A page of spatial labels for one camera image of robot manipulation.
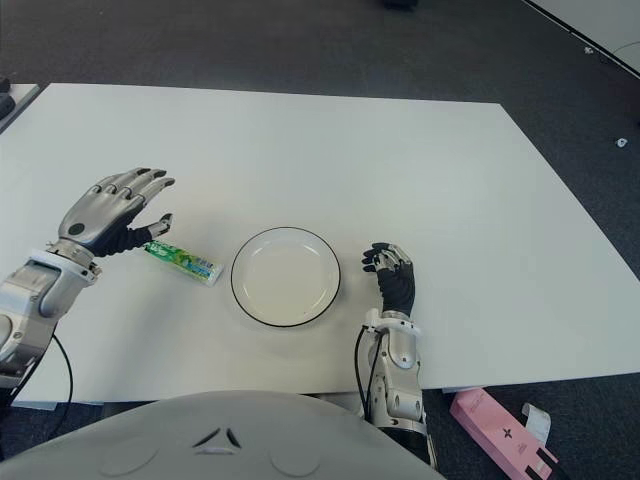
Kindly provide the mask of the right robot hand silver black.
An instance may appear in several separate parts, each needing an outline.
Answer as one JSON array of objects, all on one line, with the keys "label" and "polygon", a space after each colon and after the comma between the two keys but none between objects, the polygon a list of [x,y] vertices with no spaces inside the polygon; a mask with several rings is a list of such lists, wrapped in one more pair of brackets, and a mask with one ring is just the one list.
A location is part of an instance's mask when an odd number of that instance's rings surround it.
[{"label": "right robot hand silver black", "polygon": [[397,245],[379,242],[363,253],[363,270],[374,273],[382,296],[382,310],[411,316],[416,287],[413,262]]}]

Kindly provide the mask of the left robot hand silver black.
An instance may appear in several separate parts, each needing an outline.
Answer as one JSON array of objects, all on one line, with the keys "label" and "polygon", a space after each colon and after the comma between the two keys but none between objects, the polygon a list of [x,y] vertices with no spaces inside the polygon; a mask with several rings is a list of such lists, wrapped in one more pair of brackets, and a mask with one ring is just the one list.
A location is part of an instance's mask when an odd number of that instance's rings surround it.
[{"label": "left robot hand silver black", "polygon": [[164,170],[142,167],[100,180],[66,213],[48,251],[84,264],[147,244],[170,230],[172,216],[138,228],[130,224],[174,183]]}]

